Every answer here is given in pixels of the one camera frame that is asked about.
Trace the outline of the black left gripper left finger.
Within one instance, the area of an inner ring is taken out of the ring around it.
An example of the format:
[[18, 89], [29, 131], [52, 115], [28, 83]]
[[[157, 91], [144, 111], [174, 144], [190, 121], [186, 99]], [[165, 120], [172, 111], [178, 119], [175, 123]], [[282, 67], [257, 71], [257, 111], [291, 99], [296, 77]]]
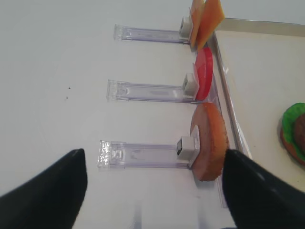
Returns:
[[2, 229], [71, 229], [88, 185], [83, 149], [75, 149], [0, 198]]

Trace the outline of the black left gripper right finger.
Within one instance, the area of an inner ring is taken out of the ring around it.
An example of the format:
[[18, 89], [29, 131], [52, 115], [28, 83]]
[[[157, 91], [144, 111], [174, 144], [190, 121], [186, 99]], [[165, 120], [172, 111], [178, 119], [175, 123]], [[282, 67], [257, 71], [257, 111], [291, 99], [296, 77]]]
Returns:
[[228, 149], [223, 192], [238, 229], [303, 229], [305, 194], [243, 153]]

